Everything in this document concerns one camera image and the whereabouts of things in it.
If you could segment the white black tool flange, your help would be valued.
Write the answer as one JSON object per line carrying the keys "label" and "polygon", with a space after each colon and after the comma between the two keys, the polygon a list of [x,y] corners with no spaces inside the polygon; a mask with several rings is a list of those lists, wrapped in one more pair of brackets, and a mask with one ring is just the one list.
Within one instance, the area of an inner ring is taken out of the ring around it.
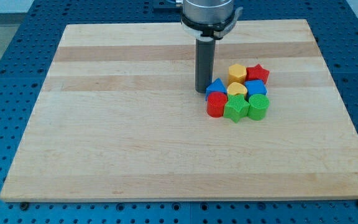
{"label": "white black tool flange", "polygon": [[242,13],[243,7],[238,7],[228,19],[217,24],[200,24],[181,14],[181,24],[183,30],[197,40],[221,40],[233,30]]}

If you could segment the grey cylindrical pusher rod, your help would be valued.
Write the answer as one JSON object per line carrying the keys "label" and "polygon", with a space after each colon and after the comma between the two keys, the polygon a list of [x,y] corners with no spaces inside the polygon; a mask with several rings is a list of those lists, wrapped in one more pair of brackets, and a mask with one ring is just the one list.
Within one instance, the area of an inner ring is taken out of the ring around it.
{"label": "grey cylindrical pusher rod", "polygon": [[198,93],[206,93],[207,87],[212,82],[215,45],[215,40],[196,41],[195,90]]}

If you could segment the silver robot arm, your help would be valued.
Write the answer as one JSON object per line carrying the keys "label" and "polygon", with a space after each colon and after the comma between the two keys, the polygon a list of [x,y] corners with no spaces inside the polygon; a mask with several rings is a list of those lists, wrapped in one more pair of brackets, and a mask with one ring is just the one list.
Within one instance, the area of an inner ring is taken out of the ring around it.
{"label": "silver robot arm", "polygon": [[212,83],[216,41],[235,27],[243,8],[233,0],[182,0],[180,19],[183,30],[196,40],[195,90],[205,93]]}

